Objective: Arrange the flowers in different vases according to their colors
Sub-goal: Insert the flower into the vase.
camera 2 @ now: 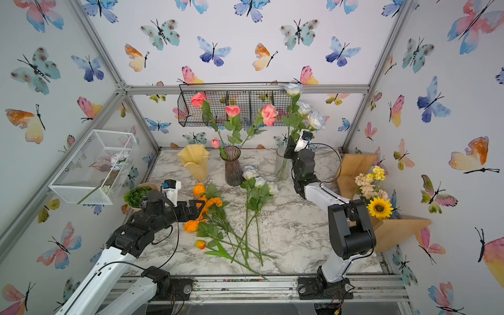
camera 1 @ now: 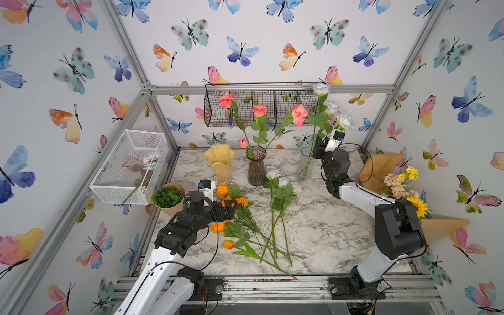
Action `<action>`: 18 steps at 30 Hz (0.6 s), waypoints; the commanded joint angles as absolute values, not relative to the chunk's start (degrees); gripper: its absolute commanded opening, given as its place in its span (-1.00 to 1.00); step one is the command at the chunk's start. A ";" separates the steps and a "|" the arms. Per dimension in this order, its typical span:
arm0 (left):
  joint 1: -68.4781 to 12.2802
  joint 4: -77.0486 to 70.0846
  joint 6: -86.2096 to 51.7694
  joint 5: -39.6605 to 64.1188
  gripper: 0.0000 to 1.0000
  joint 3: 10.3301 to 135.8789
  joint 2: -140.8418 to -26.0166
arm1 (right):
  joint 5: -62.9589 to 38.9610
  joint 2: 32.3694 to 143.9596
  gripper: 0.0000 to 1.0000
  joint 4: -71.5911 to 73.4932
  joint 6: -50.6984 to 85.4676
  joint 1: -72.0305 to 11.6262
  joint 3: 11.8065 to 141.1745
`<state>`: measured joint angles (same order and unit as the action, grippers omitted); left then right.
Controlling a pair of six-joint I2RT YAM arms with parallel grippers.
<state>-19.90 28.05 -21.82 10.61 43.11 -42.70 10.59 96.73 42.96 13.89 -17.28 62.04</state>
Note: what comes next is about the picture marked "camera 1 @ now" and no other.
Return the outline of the pink rose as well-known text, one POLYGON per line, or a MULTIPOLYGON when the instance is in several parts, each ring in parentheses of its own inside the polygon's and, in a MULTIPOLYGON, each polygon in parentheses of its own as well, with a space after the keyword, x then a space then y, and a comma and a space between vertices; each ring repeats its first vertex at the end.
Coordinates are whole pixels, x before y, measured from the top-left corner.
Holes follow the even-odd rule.
POLYGON ((291 132, 291 130, 287 130, 286 128, 291 126, 291 125, 296 125, 298 127, 303 127, 304 123, 308 117, 308 112, 304 108, 302 104, 297 104, 295 105, 285 116, 285 118, 282 120, 282 124, 277 127, 274 131, 274 137, 272 140, 270 140, 267 145, 266 149, 275 141, 280 139, 283 135, 285 135, 288 132, 291 132))

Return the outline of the pink rose pair stem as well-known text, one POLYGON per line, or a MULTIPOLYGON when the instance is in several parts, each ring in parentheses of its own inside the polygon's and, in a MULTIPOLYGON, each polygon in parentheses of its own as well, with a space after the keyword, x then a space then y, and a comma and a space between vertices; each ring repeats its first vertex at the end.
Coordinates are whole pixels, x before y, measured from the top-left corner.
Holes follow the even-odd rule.
MULTIPOLYGON (((232 116, 234 121, 236 122, 236 126, 244 133, 244 138, 246 138, 251 147, 247 126, 244 123, 244 120, 241 118, 241 115, 238 111, 238 104, 235 101, 236 95, 233 93, 224 94, 219 99, 219 105, 228 110, 228 113, 232 116)), ((253 137, 253 142, 258 146, 261 144, 268 143, 268 109, 266 106, 255 106, 252 110, 253 120, 250 122, 250 127, 252 130, 257 131, 258 135, 253 137)))

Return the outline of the pink tulip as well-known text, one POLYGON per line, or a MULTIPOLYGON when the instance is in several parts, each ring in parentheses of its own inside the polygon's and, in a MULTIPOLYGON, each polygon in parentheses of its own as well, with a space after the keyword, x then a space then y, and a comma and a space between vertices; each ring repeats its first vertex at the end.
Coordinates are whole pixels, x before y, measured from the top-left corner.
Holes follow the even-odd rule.
POLYGON ((254 160, 253 151, 252 151, 252 149, 249 145, 249 142, 246 138, 243 138, 240 140, 240 147, 245 150, 245 154, 246 154, 247 158, 249 158, 250 160, 254 160))

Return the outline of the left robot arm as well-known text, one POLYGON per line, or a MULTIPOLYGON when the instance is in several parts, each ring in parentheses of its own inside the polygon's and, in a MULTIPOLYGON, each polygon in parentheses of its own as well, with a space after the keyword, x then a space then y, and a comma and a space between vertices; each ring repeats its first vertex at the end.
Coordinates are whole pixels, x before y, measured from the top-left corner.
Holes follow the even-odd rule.
POLYGON ((148 262, 116 314, 175 314, 203 294, 204 273, 182 263, 199 231, 234 218, 238 203, 214 202, 202 191, 189 192, 183 210, 159 232, 148 262))

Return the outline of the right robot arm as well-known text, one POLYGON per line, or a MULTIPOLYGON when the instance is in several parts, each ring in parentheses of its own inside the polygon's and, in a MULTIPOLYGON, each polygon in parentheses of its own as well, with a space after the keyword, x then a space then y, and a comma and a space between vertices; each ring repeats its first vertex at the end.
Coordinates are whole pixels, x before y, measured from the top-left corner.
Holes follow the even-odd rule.
POLYGON ((350 274, 357 287, 376 285, 398 261, 426 251, 427 241, 412 202, 380 196, 348 176, 350 155, 341 148, 343 139, 339 131, 325 139, 316 137, 312 157, 322 162, 321 176, 328 192, 374 219, 375 247, 350 274))

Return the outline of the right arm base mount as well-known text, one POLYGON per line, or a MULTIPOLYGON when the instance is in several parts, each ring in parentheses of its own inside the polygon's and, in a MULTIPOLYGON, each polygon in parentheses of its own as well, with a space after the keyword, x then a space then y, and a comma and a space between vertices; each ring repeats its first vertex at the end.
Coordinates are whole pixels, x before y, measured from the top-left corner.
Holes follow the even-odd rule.
POLYGON ((328 278, 328 291, 333 300, 379 300, 385 298, 385 293, 378 290, 380 283, 365 282, 354 266, 346 276, 328 278))

